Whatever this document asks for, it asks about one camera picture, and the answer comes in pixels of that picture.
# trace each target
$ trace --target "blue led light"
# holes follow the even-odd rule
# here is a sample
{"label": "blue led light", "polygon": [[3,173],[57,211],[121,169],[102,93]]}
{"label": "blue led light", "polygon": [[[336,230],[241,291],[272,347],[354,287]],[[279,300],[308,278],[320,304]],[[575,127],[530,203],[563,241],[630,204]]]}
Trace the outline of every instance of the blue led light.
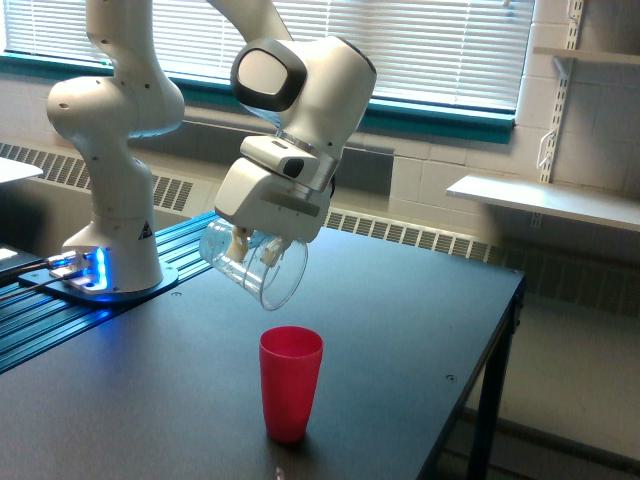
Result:
{"label": "blue led light", "polygon": [[107,288],[107,256],[101,248],[96,249],[96,270],[98,272],[98,281],[96,287],[100,290]]}

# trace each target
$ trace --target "clear plastic pitcher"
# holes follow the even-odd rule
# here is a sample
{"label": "clear plastic pitcher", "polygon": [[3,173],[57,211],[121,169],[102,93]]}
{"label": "clear plastic pitcher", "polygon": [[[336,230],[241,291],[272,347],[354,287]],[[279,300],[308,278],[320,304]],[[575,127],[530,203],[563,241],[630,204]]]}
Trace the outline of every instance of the clear plastic pitcher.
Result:
{"label": "clear plastic pitcher", "polygon": [[307,244],[287,247],[279,237],[253,231],[246,243],[232,245],[234,226],[218,218],[200,240],[200,255],[216,270],[240,285],[266,310],[276,310],[295,293],[307,266]]}

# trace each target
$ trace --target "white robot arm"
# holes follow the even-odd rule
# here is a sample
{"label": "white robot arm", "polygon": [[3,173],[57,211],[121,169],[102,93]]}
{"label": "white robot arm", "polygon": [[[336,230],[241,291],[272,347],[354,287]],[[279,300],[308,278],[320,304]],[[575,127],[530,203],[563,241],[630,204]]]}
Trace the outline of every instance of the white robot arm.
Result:
{"label": "white robot arm", "polygon": [[[257,243],[265,247],[257,257],[265,270],[251,278],[282,271],[279,262],[292,243],[303,245],[306,261],[306,243],[326,216],[331,180],[376,72],[339,38],[294,42],[271,0],[208,1],[247,41],[233,65],[233,93],[278,127],[274,136],[244,140],[243,157],[215,203],[234,226],[221,244],[223,263],[246,288],[243,262]],[[87,0],[87,33],[112,59],[114,76],[61,82],[49,96],[51,123],[88,166],[94,207],[91,223],[65,243],[83,254],[81,261],[59,274],[88,267],[88,275],[73,280],[85,293],[138,292],[157,285],[162,271],[151,175],[132,158],[127,140],[177,128],[184,102],[155,56],[152,0]]]}
{"label": "white robot arm", "polygon": [[214,266],[246,288],[245,257],[254,232],[272,238],[259,256],[268,268],[276,267],[292,242],[309,243],[317,236],[333,176],[371,98],[376,70],[340,38],[291,40],[270,0],[209,3],[248,42],[232,68],[234,95],[278,128],[274,136],[244,140],[243,157],[232,165],[216,198],[216,212],[235,228],[231,240],[221,239],[219,248],[209,244],[207,250],[218,255]]}
{"label": "white robot arm", "polygon": [[[64,244],[83,254],[72,269],[88,294],[145,290],[162,280],[149,169],[129,152],[129,138],[180,126],[184,101],[156,59],[152,0],[87,0],[87,34],[111,58],[113,77],[83,77],[52,89],[47,113],[82,154],[91,177],[91,223]],[[63,270],[60,274],[69,273]]]}

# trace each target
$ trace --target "red plastic cup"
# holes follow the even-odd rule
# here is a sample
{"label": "red plastic cup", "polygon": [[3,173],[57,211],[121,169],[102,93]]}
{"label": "red plastic cup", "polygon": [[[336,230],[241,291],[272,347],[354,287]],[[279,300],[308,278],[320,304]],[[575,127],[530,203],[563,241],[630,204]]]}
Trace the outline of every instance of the red plastic cup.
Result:
{"label": "red plastic cup", "polygon": [[322,338],[302,327],[277,327],[260,337],[262,411],[267,434],[280,443],[302,440],[316,392]]}

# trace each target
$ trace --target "table leg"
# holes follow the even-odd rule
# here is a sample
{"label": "table leg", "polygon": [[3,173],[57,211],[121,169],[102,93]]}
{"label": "table leg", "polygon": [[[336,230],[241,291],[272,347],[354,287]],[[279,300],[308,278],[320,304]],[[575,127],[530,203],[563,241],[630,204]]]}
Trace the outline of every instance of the table leg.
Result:
{"label": "table leg", "polygon": [[516,300],[508,315],[510,322],[498,340],[484,372],[480,406],[478,407],[478,419],[476,421],[473,447],[469,458],[467,480],[485,480],[491,456],[493,435],[498,421],[502,387],[507,373],[507,363],[511,350],[511,338],[513,336],[519,302]]}

